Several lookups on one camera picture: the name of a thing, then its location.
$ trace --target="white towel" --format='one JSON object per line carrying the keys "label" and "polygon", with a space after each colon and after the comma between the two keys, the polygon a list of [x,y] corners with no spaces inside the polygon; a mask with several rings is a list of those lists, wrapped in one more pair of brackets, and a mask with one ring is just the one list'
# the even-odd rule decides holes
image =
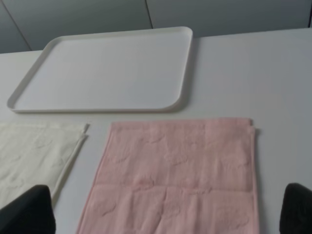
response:
{"label": "white towel", "polygon": [[0,122],[0,209],[36,184],[52,198],[85,139],[86,124]]}

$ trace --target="tray rim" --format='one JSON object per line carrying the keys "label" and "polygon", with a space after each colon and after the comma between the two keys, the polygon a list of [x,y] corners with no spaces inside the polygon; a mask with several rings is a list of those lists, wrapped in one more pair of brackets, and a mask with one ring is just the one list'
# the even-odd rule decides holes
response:
{"label": "tray rim", "polygon": [[[152,35],[152,34],[159,34],[159,33],[170,33],[170,32],[180,32],[185,31],[187,34],[189,34],[189,44],[187,48],[187,54],[186,54],[186,62],[183,68],[183,74],[182,74],[182,82],[179,87],[179,95],[177,99],[170,103],[169,105],[166,105],[165,107],[161,108],[151,108],[151,109],[103,109],[103,108],[91,108],[91,109],[20,109],[15,108],[15,104],[21,94],[24,92],[27,85],[32,80],[35,73],[38,71],[38,69],[42,66],[45,59],[49,56],[50,52],[53,50],[53,47],[56,46],[58,43],[64,40],[79,40],[79,39],[98,39],[98,38],[109,38],[109,37],[124,37],[124,36],[138,36],[138,35]],[[192,47],[193,42],[193,31],[189,27],[181,26],[181,27],[169,27],[169,28],[158,28],[158,29],[144,29],[144,30],[135,30],[135,31],[124,31],[124,32],[108,32],[108,33],[96,33],[96,34],[82,34],[82,35],[70,35],[70,36],[61,36],[57,37],[53,40],[51,40],[45,48],[42,50],[42,53],[39,55],[35,63],[31,66],[31,68],[28,70],[26,75],[23,77],[21,82],[17,85],[9,99],[7,100],[6,106],[15,113],[153,113],[153,112],[169,112],[174,111],[177,109],[181,103],[182,103],[182,93],[185,86],[185,80],[186,80],[186,71],[189,64],[189,58],[190,58],[190,51]]]}

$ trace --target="table surface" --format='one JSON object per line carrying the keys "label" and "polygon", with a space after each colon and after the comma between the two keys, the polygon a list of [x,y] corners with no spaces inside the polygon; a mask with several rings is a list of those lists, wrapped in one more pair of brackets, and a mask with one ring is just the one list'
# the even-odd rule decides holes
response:
{"label": "table surface", "polygon": [[189,101],[166,114],[14,114],[6,107],[40,51],[0,55],[0,120],[87,122],[88,139],[55,206],[57,234],[73,234],[112,121],[250,117],[258,129],[260,228],[276,234],[288,183],[312,189],[312,29],[195,39]]}

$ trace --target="pink towel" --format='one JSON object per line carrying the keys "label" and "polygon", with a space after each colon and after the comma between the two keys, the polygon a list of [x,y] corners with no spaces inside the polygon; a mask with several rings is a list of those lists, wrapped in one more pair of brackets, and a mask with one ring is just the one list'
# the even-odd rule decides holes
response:
{"label": "pink towel", "polygon": [[77,234],[258,234],[254,127],[113,123]]}

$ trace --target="black object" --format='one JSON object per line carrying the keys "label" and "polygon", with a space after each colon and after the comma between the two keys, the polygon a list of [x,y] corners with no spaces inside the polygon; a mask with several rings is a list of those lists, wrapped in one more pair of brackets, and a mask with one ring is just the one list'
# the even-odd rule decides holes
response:
{"label": "black object", "polygon": [[36,185],[0,210],[0,234],[55,234],[46,185]]}
{"label": "black object", "polygon": [[293,183],[286,187],[281,219],[281,234],[312,234],[312,191]]}

